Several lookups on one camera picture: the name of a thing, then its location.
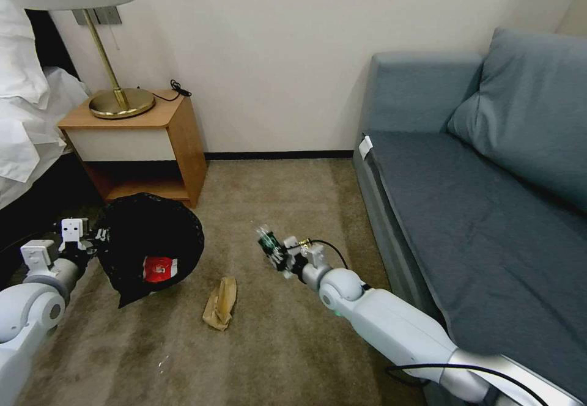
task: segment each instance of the white wall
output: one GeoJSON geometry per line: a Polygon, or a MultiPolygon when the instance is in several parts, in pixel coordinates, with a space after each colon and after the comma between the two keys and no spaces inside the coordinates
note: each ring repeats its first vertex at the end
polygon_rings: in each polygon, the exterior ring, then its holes
{"type": "MultiPolygon", "coordinates": [[[[370,56],[484,52],[498,25],[554,31],[571,0],[136,0],[100,33],[125,86],[193,92],[210,152],[351,149],[370,56]]],[[[87,28],[54,20],[82,79],[108,87],[87,28]]]]}
{"type": "Polygon", "coordinates": [[[573,0],[556,32],[587,36],[587,0],[573,0]]]}

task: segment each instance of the sofa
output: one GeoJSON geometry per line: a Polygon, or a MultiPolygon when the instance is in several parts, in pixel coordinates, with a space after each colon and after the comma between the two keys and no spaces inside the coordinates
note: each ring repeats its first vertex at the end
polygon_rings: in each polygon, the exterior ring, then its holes
{"type": "MultiPolygon", "coordinates": [[[[583,402],[586,43],[496,31],[487,57],[378,53],[353,153],[392,291],[459,347],[583,402]]],[[[463,404],[434,383],[424,394],[463,404]]]]}

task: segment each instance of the black trash bag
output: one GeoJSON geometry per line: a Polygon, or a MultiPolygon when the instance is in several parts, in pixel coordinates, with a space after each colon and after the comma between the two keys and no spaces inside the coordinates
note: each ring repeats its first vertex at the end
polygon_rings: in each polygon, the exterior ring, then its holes
{"type": "Polygon", "coordinates": [[[109,203],[95,230],[98,235],[107,231],[98,258],[120,293],[119,308],[177,284],[194,270],[204,250],[197,216],[180,202],[148,193],[109,203]]]}

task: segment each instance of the sofa seat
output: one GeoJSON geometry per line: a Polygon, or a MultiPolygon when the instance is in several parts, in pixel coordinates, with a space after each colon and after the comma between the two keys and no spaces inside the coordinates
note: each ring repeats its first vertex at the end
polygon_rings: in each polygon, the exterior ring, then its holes
{"type": "Polygon", "coordinates": [[[587,217],[446,133],[370,131],[367,157],[456,344],[587,400],[587,217]]]}

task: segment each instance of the gray pillow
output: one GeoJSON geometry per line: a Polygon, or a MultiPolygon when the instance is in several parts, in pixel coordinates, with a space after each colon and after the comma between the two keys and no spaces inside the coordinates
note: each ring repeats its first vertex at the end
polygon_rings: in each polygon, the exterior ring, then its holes
{"type": "Polygon", "coordinates": [[[587,40],[496,29],[448,130],[587,211],[587,40]]]}

